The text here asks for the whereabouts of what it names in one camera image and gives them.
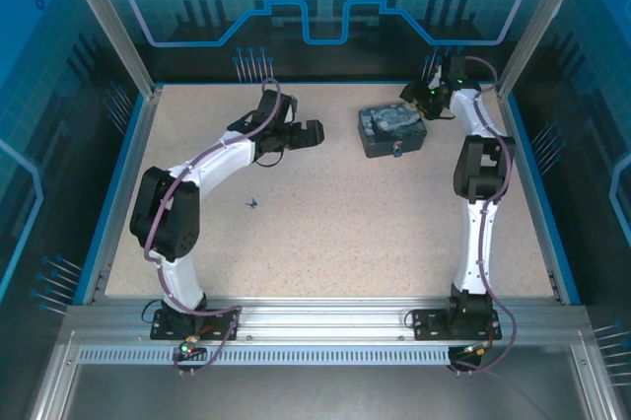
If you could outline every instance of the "work surface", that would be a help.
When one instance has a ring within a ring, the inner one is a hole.
[[[193,254],[208,295],[449,293],[462,248],[462,202],[452,185],[461,129],[455,121],[426,122],[421,150],[399,159],[367,159],[357,130],[361,107],[399,102],[401,89],[283,87],[298,99],[297,120],[322,122],[324,142],[286,152],[272,169],[242,169],[203,201]],[[152,166],[167,169],[196,156],[259,99],[260,85],[165,86],[138,178]],[[485,103],[503,128],[492,94]],[[517,169],[513,175],[494,225],[491,282],[499,295],[550,296]],[[247,205],[252,199],[255,208]],[[158,296],[153,264],[128,231],[129,213],[105,293]]]

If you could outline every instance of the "blue edge trim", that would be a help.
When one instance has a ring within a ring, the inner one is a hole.
[[[101,245],[101,241],[103,240],[103,236],[105,233],[105,225],[107,223],[107,219],[109,218],[109,213],[111,212],[111,207],[114,202],[114,196],[116,195],[116,192],[118,191],[118,186],[120,185],[122,168],[124,167],[125,161],[127,160],[129,148],[131,147],[131,141],[134,137],[134,134],[136,133],[136,126],[138,125],[138,119],[140,117],[140,111],[142,111],[144,101],[145,97],[139,95],[138,99],[136,100],[134,110],[131,113],[129,125],[127,126],[127,132],[125,134],[125,138],[122,141],[120,153],[118,154],[118,159],[116,160],[116,166],[114,167],[114,172],[111,176],[111,180],[109,181],[109,187],[107,188],[107,194],[105,195],[105,202],[103,204],[103,209],[101,210],[101,215],[99,216],[99,221],[97,222],[95,235],[92,237],[92,243],[90,244],[90,249],[88,250],[86,263],[83,267],[83,271],[81,272],[79,285],[77,286],[77,291],[75,292],[75,297],[72,301],[73,305],[83,305],[83,299],[86,295],[86,292],[88,292],[90,278],[92,276],[92,272],[95,270],[95,265],[97,263],[97,253],[99,252],[99,246]]]
[[[380,82],[380,83],[407,83],[407,82]],[[105,203],[103,206],[103,210],[101,212],[101,216],[99,217],[99,222],[97,223],[97,228],[95,230],[95,235],[92,239],[92,244],[90,245],[90,250],[88,252],[88,257],[86,258],[86,264],[84,266],[83,273],[81,274],[81,279],[79,281],[79,286],[77,287],[77,292],[74,298],[74,305],[82,305],[82,300],[86,295],[88,290],[88,285],[90,283],[90,278],[93,270],[95,269],[95,264],[97,262],[97,252],[99,251],[99,246],[104,236],[105,232],[105,224],[107,222],[107,218],[109,216],[109,212],[111,211],[111,206],[113,204],[113,199],[118,190],[118,186],[120,184],[120,178],[122,175],[122,168],[125,164],[125,160],[127,159],[127,155],[129,154],[129,148],[131,146],[131,140],[134,136],[136,125],[138,124],[138,118],[140,116],[140,111],[142,110],[144,98],[142,96],[138,97],[136,101],[136,106],[134,107],[134,112],[131,116],[131,120],[129,122],[129,126],[127,128],[127,134],[125,135],[125,139],[122,143],[122,148],[120,149],[120,154],[118,155],[118,160],[116,161],[116,167],[114,168],[114,173],[111,177],[111,181],[109,183],[109,189],[107,190],[107,195],[105,196]],[[543,187],[543,180],[541,179],[541,175],[536,166],[534,160],[534,154],[532,152],[532,148],[530,147],[530,142],[528,141],[526,128],[524,127],[524,122],[522,120],[522,115],[520,114],[517,101],[512,93],[509,94],[508,98],[509,107],[511,108],[511,113],[513,114],[513,118],[515,120],[515,125],[517,127],[516,131],[519,134],[520,141],[524,148],[524,153],[526,155],[526,163],[528,168],[530,169],[530,173],[532,174],[532,180],[534,182],[534,190],[536,192],[536,197],[539,199],[541,203],[541,208],[543,210],[543,218],[545,220],[545,224],[548,228],[548,232],[550,234],[550,239],[552,240],[552,247],[554,252],[556,253],[556,257],[559,264],[559,269],[561,271],[562,281],[564,284],[566,292],[568,294],[568,302],[570,305],[580,305],[581,299],[579,297],[579,292],[576,288],[576,284],[574,282],[574,277],[572,276],[572,270],[570,269],[570,264],[568,262],[567,255],[565,253],[565,249],[563,248],[563,244],[561,243],[561,237],[559,235],[559,230],[554,221],[554,216],[552,215],[552,208],[550,207],[550,202],[548,201],[547,194],[545,193],[545,189]]]

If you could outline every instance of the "black bracket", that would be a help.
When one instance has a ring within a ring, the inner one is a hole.
[[[410,315],[416,341],[502,339],[500,321],[488,294],[469,295],[452,286],[452,295],[444,309],[413,310]]]
[[[206,299],[200,304],[205,312],[213,312],[206,309]],[[162,306],[154,312],[149,337],[153,340],[161,341],[181,341],[191,334],[199,334],[202,341],[221,341],[230,329],[237,312],[218,316],[196,316],[178,312],[162,302]],[[229,341],[237,339],[237,329],[235,326],[228,337]]]

